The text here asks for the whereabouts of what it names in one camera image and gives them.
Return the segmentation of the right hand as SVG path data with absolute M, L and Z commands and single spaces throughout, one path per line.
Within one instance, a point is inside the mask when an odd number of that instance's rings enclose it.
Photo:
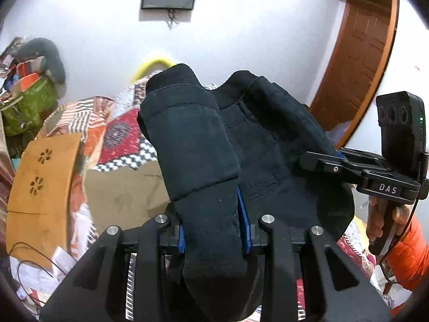
M 382 211 L 382 204 L 385 203 L 385 199 L 378 199 L 375 196 L 369 197 L 369 208 L 368 208 L 368 219 L 367 219 L 367 237 L 370 242 L 379 239 L 383 235 L 383 226 L 385 224 L 385 213 Z M 407 221 L 412 211 L 411 205 L 397 206 L 394 210 L 390 211 L 390 217 L 397 224 L 395 234 L 401 236 L 404 231 Z

